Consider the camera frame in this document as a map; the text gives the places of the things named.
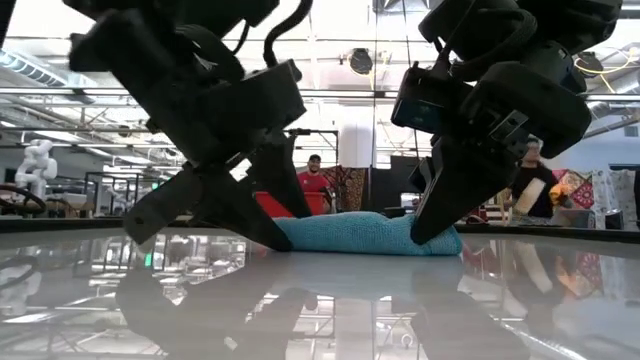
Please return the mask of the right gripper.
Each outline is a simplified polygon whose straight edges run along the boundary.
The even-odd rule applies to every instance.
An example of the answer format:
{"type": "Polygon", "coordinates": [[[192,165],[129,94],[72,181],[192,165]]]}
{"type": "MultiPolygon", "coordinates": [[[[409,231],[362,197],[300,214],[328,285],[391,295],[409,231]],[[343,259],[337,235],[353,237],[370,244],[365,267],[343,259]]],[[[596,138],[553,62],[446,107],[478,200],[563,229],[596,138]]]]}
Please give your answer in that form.
{"type": "MultiPolygon", "coordinates": [[[[462,102],[459,114],[475,124],[492,115],[494,119],[485,123],[491,130],[516,118],[517,130],[543,141],[544,158],[554,158],[579,142],[591,121],[580,96],[518,62],[492,65],[462,102]]],[[[519,160],[519,147],[437,136],[431,154],[409,176],[422,193],[412,240],[426,243],[506,188],[519,160]]]]}

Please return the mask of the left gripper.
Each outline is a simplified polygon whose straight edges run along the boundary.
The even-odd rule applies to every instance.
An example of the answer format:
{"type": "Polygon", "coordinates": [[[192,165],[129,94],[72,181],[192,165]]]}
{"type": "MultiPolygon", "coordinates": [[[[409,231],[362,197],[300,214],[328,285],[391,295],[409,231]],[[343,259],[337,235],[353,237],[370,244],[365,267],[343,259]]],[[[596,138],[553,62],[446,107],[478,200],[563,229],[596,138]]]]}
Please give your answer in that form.
{"type": "Polygon", "coordinates": [[[111,73],[195,167],[240,162],[237,141],[216,139],[198,98],[240,81],[240,62],[223,42],[240,21],[233,7],[87,7],[95,23],[71,36],[73,71],[111,73]]]}

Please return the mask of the blue terry towel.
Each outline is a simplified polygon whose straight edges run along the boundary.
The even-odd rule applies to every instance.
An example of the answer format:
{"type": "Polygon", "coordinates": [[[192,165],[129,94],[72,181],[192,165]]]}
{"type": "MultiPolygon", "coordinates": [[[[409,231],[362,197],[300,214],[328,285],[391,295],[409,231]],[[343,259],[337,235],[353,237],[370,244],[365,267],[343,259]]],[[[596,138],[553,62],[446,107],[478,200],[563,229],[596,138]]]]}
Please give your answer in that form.
{"type": "Polygon", "coordinates": [[[344,212],[274,222],[298,252],[396,256],[453,256],[462,241],[453,227],[420,245],[411,238],[413,214],[389,218],[376,212],[344,212]]]}

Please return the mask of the person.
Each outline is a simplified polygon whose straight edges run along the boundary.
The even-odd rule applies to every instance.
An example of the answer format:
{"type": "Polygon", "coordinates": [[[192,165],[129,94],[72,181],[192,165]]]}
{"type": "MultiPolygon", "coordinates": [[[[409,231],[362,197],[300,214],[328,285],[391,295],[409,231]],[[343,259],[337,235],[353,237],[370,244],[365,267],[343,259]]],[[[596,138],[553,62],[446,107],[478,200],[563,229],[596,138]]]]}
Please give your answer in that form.
{"type": "Polygon", "coordinates": [[[307,162],[305,171],[297,174],[301,189],[307,192],[331,192],[331,185],[327,178],[321,173],[321,157],[312,154],[307,162]]]}
{"type": "Polygon", "coordinates": [[[542,181],[544,183],[543,191],[527,212],[527,215],[535,218],[551,219],[554,212],[554,205],[549,193],[551,189],[558,184],[558,180],[552,170],[542,163],[540,150],[540,141],[535,137],[529,137],[527,139],[527,151],[524,157],[518,162],[519,170],[508,189],[511,192],[512,200],[516,201],[532,180],[537,179],[542,181]]]}

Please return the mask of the red plastic bin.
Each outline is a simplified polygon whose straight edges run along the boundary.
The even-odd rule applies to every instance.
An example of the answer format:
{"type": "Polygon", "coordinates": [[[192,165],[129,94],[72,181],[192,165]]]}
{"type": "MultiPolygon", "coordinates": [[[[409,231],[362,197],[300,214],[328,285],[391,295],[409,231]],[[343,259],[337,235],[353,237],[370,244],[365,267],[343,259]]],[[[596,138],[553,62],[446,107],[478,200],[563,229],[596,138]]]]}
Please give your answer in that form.
{"type": "MultiPolygon", "coordinates": [[[[325,213],[325,196],[323,193],[305,192],[304,196],[313,216],[325,213]]],[[[292,217],[292,214],[267,192],[256,192],[255,199],[272,218],[292,217]]]]}

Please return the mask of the brown patterned hanging cloth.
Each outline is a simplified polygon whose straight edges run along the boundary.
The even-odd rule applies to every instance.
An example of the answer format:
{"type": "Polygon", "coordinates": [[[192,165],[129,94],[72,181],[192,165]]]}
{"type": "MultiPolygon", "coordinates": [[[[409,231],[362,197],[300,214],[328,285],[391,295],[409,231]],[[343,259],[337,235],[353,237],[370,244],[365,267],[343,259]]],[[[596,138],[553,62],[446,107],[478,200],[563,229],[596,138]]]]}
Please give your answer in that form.
{"type": "Polygon", "coordinates": [[[363,195],[367,182],[367,168],[351,168],[341,165],[325,168],[323,176],[335,195],[337,212],[353,212],[363,209],[363,195]]]}

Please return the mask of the grey chair back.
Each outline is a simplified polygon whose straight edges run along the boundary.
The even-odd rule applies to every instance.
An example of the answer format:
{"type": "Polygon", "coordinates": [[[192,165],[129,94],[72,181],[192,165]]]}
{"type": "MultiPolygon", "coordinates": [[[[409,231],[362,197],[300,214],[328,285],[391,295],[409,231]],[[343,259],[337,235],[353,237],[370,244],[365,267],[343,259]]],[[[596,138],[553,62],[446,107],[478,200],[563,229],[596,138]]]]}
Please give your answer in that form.
{"type": "Polygon", "coordinates": [[[549,224],[568,228],[595,229],[596,217],[595,213],[589,209],[559,208],[554,212],[549,224]]]}

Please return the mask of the colourful patchwork quilt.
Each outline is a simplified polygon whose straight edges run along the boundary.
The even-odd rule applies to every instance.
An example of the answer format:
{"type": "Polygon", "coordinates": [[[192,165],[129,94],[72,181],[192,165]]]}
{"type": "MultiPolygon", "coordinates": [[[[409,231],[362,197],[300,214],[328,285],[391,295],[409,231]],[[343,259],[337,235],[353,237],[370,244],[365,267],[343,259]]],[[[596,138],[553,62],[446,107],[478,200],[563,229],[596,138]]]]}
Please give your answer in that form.
{"type": "Polygon", "coordinates": [[[564,193],[578,207],[590,209],[594,205],[592,174],[570,169],[553,170],[564,193]]]}

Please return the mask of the large black ceiling reel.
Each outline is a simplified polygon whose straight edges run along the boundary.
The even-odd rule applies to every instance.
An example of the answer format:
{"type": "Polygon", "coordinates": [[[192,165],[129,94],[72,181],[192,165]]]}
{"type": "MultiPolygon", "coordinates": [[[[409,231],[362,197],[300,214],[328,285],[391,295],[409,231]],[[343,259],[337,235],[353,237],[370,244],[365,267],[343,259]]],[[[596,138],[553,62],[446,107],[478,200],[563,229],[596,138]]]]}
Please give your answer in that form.
{"type": "Polygon", "coordinates": [[[359,75],[367,76],[373,69],[373,61],[366,48],[354,48],[348,62],[350,69],[359,75]]]}
{"type": "Polygon", "coordinates": [[[580,52],[576,55],[574,66],[585,78],[594,78],[604,71],[602,63],[594,52],[580,52]]]}

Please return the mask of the white patterned cloth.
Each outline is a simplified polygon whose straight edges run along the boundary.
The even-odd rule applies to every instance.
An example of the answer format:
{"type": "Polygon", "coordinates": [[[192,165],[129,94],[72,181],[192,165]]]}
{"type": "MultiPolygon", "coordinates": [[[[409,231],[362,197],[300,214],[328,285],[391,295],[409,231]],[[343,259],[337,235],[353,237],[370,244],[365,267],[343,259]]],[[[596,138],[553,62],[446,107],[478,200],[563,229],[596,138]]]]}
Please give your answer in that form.
{"type": "Polygon", "coordinates": [[[592,172],[593,199],[597,229],[605,228],[607,212],[622,214],[622,229],[639,232],[636,205],[636,172],[631,170],[595,170],[592,172]]]}

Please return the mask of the black table frame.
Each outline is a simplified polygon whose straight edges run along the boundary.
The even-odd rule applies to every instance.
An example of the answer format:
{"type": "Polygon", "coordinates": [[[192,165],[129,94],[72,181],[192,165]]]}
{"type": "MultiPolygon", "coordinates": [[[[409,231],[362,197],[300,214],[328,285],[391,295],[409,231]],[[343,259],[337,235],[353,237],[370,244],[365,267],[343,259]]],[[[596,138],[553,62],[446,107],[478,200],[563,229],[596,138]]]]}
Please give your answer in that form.
{"type": "MultiPolygon", "coordinates": [[[[569,238],[586,241],[623,243],[640,245],[640,232],[623,230],[594,230],[566,228],[557,226],[498,226],[498,225],[455,225],[459,234],[501,234],[528,235],[569,238]]],[[[0,234],[76,231],[93,229],[123,229],[121,218],[43,218],[43,219],[5,219],[0,220],[0,234]]]]}

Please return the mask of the silver air duct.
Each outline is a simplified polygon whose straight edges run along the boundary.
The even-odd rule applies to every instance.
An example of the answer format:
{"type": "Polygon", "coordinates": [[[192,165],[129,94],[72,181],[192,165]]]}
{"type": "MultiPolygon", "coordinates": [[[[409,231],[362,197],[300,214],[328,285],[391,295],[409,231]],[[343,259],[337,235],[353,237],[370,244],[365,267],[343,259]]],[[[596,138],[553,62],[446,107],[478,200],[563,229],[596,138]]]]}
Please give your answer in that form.
{"type": "Polygon", "coordinates": [[[640,100],[591,101],[591,124],[583,139],[594,138],[616,130],[638,127],[640,135],[640,100]]]}

